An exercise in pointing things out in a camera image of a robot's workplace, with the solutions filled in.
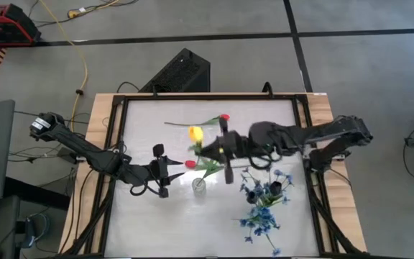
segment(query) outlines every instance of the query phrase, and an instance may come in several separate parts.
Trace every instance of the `red generator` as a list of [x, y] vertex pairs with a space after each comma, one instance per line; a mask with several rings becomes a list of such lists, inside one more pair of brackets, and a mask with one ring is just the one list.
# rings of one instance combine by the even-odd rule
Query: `red generator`
[[22, 9], [13, 4], [0, 5], [0, 47], [32, 46], [40, 36]]

